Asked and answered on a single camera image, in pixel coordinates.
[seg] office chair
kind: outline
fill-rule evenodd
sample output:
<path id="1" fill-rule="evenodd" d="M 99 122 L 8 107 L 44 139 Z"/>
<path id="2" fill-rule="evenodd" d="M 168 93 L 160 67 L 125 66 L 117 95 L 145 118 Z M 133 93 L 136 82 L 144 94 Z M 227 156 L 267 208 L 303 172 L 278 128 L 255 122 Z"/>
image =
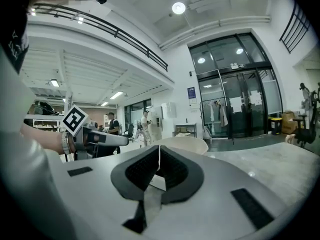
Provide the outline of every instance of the office chair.
<path id="1" fill-rule="evenodd" d="M 315 90 L 311 93 L 311 106 L 312 106 L 312 117 L 310 120 L 309 129 L 306 129 L 306 114 L 301 114 L 299 117 L 302 118 L 294 118 L 293 121 L 298 123 L 298 129 L 295 129 L 293 134 L 295 134 L 295 139 L 297 139 L 297 143 L 300 144 L 301 148 L 305 148 L 306 143 L 311 144 L 315 141 L 317 132 L 316 132 L 316 123 L 318 121 L 318 113 L 317 113 L 317 103 L 320 103 L 319 99 L 320 87 L 318 88 L 318 92 Z M 304 128 L 301 128 L 301 122 L 303 121 Z"/>
<path id="2" fill-rule="evenodd" d="M 124 132 L 124 137 L 127 137 L 130 142 L 134 142 L 134 125 L 132 123 L 129 124 L 128 133 L 126 134 L 126 131 Z"/>

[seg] glass door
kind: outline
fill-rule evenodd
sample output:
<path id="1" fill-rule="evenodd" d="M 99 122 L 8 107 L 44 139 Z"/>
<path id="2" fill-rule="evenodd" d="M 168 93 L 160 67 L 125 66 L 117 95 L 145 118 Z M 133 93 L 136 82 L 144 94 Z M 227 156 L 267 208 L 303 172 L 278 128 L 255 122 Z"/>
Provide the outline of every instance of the glass door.
<path id="1" fill-rule="evenodd" d="M 264 133 L 265 109 L 262 88 L 255 70 L 222 75 L 225 96 L 229 98 L 232 135 L 235 138 Z"/>

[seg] trash bin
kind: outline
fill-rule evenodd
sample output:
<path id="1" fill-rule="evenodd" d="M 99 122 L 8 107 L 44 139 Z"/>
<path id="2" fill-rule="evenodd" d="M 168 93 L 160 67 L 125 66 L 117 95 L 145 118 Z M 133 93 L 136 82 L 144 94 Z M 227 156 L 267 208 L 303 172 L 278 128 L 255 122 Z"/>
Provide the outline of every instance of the trash bin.
<path id="1" fill-rule="evenodd" d="M 271 133 L 277 135 L 281 133 L 282 129 L 282 118 L 273 117 L 271 118 Z"/>

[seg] metal railing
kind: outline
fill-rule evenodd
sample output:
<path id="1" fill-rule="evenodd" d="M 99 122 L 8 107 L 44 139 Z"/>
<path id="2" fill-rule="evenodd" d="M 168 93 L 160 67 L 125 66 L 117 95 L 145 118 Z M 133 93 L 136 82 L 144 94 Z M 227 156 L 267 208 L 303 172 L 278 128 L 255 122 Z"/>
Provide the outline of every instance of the metal railing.
<path id="1" fill-rule="evenodd" d="M 294 48 L 309 30 L 310 22 L 297 2 L 294 2 L 293 11 L 290 20 L 280 37 L 287 51 L 291 54 Z"/>
<path id="2" fill-rule="evenodd" d="M 129 33 L 102 18 L 59 4 L 36 3 L 33 6 L 33 9 L 34 11 L 32 11 L 31 14 L 44 14 L 51 15 L 55 18 L 70 19 L 71 21 L 78 21 L 81 22 L 81 24 L 87 24 L 104 32 L 107 32 L 113 35 L 115 38 L 119 38 L 125 41 L 127 44 L 133 46 L 168 72 L 168 64 L 156 53 L 154 53 L 151 49 L 149 49 L 146 45 L 144 45 Z"/>

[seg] wrist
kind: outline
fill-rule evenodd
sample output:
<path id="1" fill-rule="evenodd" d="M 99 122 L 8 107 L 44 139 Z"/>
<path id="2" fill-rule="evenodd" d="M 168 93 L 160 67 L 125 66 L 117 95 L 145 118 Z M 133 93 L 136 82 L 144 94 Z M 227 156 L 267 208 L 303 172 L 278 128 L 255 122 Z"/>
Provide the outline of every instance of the wrist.
<path id="1" fill-rule="evenodd" d="M 68 135 L 68 146 L 69 146 L 69 149 L 70 149 L 71 153 L 76 152 L 74 138 L 73 138 L 73 136 L 71 134 Z"/>

